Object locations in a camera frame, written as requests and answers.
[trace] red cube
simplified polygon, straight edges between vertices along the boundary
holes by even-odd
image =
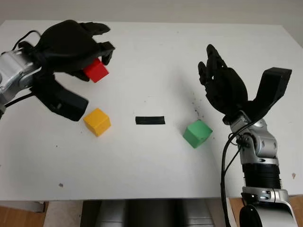
[[[83,71],[94,83],[97,83],[108,74],[108,70],[98,58]]]

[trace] white table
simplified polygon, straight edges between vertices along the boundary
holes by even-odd
[[[6,21],[0,50],[55,23]],[[285,96],[265,120],[279,144],[285,188],[303,192],[302,49],[281,26],[106,24],[112,30],[96,40],[116,47],[110,74],[97,84],[60,73],[57,79],[89,100],[86,114],[96,107],[107,113],[111,128],[96,138],[83,120],[55,115],[35,97],[10,107],[0,121],[0,200],[219,197],[221,152],[230,129],[198,80],[197,64],[206,61],[209,43],[242,77],[251,99],[264,70],[294,70]],[[164,115],[166,124],[136,125],[140,115]],[[182,133],[198,118],[214,132],[193,149]],[[242,178],[236,159],[226,178],[230,196],[240,196]]]

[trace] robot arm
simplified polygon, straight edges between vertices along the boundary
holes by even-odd
[[[230,125],[240,141],[238,146],[246,184],[242,188],[245,206],[240,212],[241,226],[297,226],[287,190],[281,189],[277,141],[267,131],[263,120],[284,95],[292,71],[280,68],[266,70],[256,98],[249,101],[243,81],[232,68],[226,66],[212,45],[207,47],[207,55],[207,65],[202,62],[198,65],[200,82],[205,86],[211,105],[225,114],[223,122]],[[221,186],[224,185],[224,171]],[[224,209],[225,189],[221,192]],[[226,225],[230,226],[227,209],[224,212]]]
[[[5,112],[15,95],[29,88],[52,112],[78,121],[88,100],[65,89],[54,77],[65,72],[89,81],[83,69],[102,57],[107,65],[115,49],[110,42],[96,43],[92,38],[110,29],[104,24],[66,20],[48,28],[36,46],[20,42],[19,50],[0,56],[0,111]]]

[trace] green cube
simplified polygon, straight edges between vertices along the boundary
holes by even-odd
[[[212,132],[213,130],[211,130],[207,124],[201,120],[197,120],[186,128],[183,137],[193,148],[197,148],[210,136],[210,134],[212,134]]]

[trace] black cable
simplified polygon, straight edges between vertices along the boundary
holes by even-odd
[[[36,31],[36,30],[31,30],[31,31],[29,31],[28,33],[26,33],[23,37],[21,37],[21,38],[16,42],[16,44],[14,45],[12,51],[15,50],[15,48],[17,47],[17,45],[18,45],[22,40],[24,40],[26,37],[28,37],[31,33],[34,33],[34,32],[37,33],[39,37],[41,37],[41,34],[40,34],[38,31]]]
[[[20,101],[22,101],[22,100],[24,100],[24,99],[26,99],[26,98],[31,97],[31,96],[34,96],[34,93],[33,93],[33,92],[31,92],[31,93],[29,93],[29,94],[27,94],[27,95],[25,95],[25,96],[21,96],[21,97],[19,97],[19,98],[16,98],[15,100],[13,100],[13,101],[11,101],[11,102],[5,104],[4,106],[7,108],[7,107],[9,107],[9,106],[11,106],[11,105],[14,105],[14,104],[17,103],[17,102],[20,102]]]
[[[224,149],[222,153],[222,165],[221,165],[221,202],[222,202],[222,207],[223,207],[223,212],[224,212],[224,219],[225,219],[225,225],[226,227],[231,227],[229,223],[229,218],[228,218],[228,211],[227,211],[227,203],[226,203],[226,192],[225,192],[225,159],[226,159],[226,152],[227,148],[231,144],[232,140],[239,135],[240,132],[243,130],[247,129],[248,127],[252,126],[255,124],[255,122],[251,122],[247,125],[242,126],[240,129],[238,129],[235,133],[232,133],[232,135],[228,138]]]
[[[239,152],[241,151],[242,147],[240,146],[237,153],[232,157],[231,161],[229,162],[229,164],[227,165],[226,169],[224,170],[224,176],[226,175],[226,172],[228,170],[228,168],[231,166],[232,162],[234,161],[234,159],[236,158],[236,156],[239,154]]]

